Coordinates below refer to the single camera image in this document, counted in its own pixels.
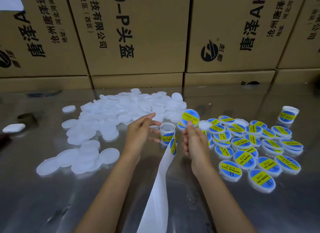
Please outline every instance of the person's left hand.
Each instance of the person's left hand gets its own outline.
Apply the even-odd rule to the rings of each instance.
[[[156,143],[160,142],[160,139],[158,138],[149,137],[149,133],[160,134],[159,130],[150,128],[150,126],[153,125],[161,125],[161,122],[152,120],[155,115],[155,113],[148,114],[128,125],[124,152],[133,153],[139,160],[142,147],[146,143],[147,139]]]

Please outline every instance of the table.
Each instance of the table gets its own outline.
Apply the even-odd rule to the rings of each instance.
[[[98,90],[96,94],[117,94],[117,90]],[[181,88],[149,88],[143,93],[180,92]],[[96,97],[91,90],[62,91],[43,98],[25,94],[0,94],[0,126],[14,123],[19,114],[33,112],[38,126],[12,137],[0,149],[0,232],[70,233],[98,193],[114,164],[102,165],[98,171],[74,175],[70,167],[40,177],[37,165],[59,152],[79,146],[67,143],[61,123],[77,118],[80,106]],[[234,198],[259,232],[318,232],[320,228],[319,116],[320,102],[309,85],[216,85],[185,87],[184,101],[199,112],[202,120],[228,115],[247,121],[260,120],[268,127],[277,123],[284,105],[300,109],[290,127],[293,139],[305,146],[295,158],[302,166],[296,175],[281,174],[275,178],[276,188],[270,194],[256,191],[248,183],[246,173],[237,183],[225,182]],[[77,111],[63,114],[61,109],[75,105]],[[122,152],[126,126],[117,126],[119,138],[101,142],[101,149],[117,148]],[[126,195],[117,232],[136,232],[149,198],[164,149],[147,142]],[[218,168],[220,159],[211,152],[211,161]],[[177,155],[166,175],[169,219],[167,232],[214,232],[214,222],[190,160],[178,144]]]

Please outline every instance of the white paper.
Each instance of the white paper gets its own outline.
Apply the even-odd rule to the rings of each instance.
[[[23,9],[21,0],[0,0],[0,11],[22,11]]]
[[[176,154],[176,133],[171,139],[160,161],[146,208],[143,212],[137,233],[166,233],[168,226],[168,196],[166,173]]]

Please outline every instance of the forearm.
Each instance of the forearm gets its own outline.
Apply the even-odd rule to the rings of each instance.
[[[202,167],[197,178],[218,233],[257,232],[212,166]]]
[[[115,232],[137,161],[124,150],[74,233]]]

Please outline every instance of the person's right arm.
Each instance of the person's right arm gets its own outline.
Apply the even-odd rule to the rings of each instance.
[[[189,121],[183,140],[183,148],[192,159],[192,171],[200,183],[218,233],[257,233],[213,168],[207,136]]]

